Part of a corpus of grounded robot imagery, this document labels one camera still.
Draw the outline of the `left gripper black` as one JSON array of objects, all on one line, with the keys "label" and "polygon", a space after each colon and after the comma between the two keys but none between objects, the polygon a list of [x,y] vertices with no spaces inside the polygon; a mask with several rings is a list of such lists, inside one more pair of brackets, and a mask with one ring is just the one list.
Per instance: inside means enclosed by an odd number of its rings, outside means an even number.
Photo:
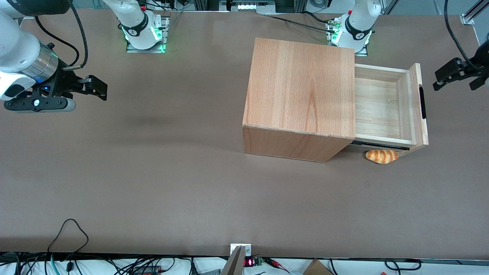
[{"label": "left gripper black", "polygon": [[436,81],[433,83],[433,89],[439,91],[445,85],[454,81],[461,81],[467,77],[477,78],[470,82],[470,89],[477,90],[482,86],[489,86],[489,41],[486,40],[478,47],[474,56],[468,58],[466,55],[464,62],[461,58],[453,58],[445,65],[435,71]]}]

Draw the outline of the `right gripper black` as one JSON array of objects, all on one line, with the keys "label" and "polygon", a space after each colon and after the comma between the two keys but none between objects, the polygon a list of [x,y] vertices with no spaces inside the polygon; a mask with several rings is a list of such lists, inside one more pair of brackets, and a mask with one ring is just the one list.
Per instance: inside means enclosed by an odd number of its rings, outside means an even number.
[{"label": "right gripper black", "polygon": [[40,84],[43,96],[62,96],[63,93],[70,93],[71,88],[81,89],[81,94],[94,95],[102,101],[107,100],[108,85],[94,75],[89,75],[84,79],[78,77],[74,72],[57,72],[46,81]]}]

